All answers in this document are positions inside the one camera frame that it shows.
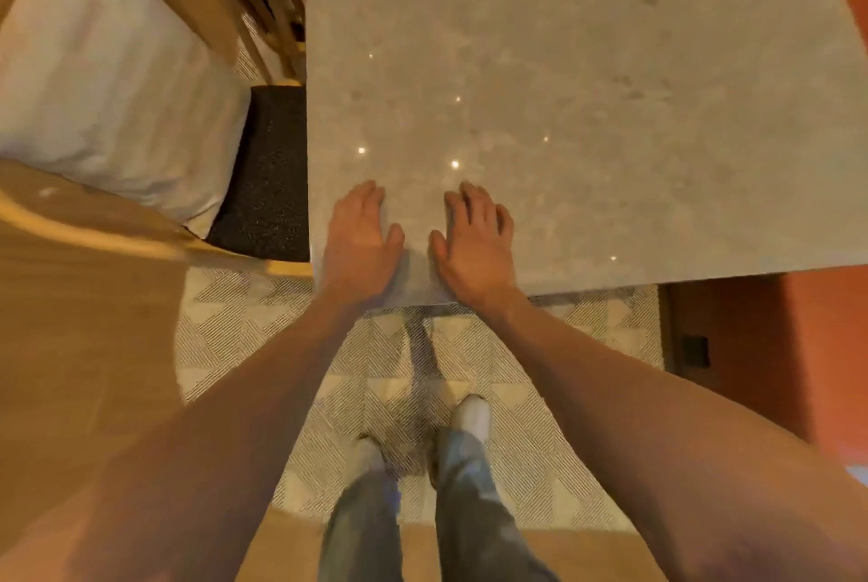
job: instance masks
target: white shoe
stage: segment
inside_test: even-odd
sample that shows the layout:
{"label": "white shoe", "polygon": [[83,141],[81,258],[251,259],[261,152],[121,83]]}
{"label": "white shoe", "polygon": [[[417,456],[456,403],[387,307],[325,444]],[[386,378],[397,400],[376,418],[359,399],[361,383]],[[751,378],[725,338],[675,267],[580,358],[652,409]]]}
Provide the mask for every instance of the white shoe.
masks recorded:
{"label": "white shoe", "polygon": [[344,481],[347,486],[366,473],[384,473],[383,451],[371,436],[363,436],[353,443],[353,449],[346,460]]}
{"label": "white shoe", "polygon": [[451,427],[475,436],[483,445],[491,434],[491,404],[478,394],[469,394],[452,412]]}

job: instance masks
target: rug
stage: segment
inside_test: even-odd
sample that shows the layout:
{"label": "rug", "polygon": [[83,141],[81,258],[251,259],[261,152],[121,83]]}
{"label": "rug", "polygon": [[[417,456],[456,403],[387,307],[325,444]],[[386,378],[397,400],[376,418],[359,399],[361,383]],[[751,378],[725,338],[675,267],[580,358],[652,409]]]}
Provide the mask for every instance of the rug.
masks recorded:
{"label": "rug", "polygon": [[[190,269],[175,334],[185,402],[288,326],[308,280]],[[571,326],[662,368],[655,286],[535,300]],[[325,522],[343,490],[345,456],[372,434],[400,475],[399,519],[433,523],[431,435],[468,393],[491,402],[488,454],[497,490],[522,528],[632,530],[573,454],[524,370],[458,305],[367,313],[331,363],[274,494],[274,505]]]}

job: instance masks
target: black seat cushion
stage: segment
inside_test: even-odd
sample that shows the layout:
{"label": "black seat cushion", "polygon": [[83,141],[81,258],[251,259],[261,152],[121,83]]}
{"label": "black seat cushion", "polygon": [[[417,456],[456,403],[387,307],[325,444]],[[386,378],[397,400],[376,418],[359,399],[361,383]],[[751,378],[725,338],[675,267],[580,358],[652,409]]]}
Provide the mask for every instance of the black seat cushion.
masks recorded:
{"label": "black seat cushion", "polygon": [[205,241],[263,260],[310,261],[304,88],[253,88],[229,191]]}

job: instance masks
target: jeans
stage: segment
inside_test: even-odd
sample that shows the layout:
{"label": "jeans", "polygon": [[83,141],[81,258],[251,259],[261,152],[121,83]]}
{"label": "jeans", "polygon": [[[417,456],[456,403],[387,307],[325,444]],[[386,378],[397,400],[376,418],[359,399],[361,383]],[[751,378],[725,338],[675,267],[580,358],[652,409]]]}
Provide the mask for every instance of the jeans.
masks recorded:
{"label": "jeans", "polygon": [[[397,488],[371,472],[344,490],[320,553],[319,582],[399,582]],[[483,444],[449,429],[439,443],[437,539],[444,582],[557,582],[497,497]]]}

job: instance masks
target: white pillow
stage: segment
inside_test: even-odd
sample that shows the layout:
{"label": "white pillow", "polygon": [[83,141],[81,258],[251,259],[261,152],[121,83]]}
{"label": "white pillow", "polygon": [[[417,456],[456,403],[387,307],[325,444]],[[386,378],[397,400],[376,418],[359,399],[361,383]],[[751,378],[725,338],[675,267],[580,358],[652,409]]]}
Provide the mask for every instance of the white pillow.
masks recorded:
{"label": "white pillow", "polygon": [[15,0],[0,24],[0,156],[156,208],[199,237],[249,103],[161,0]]}

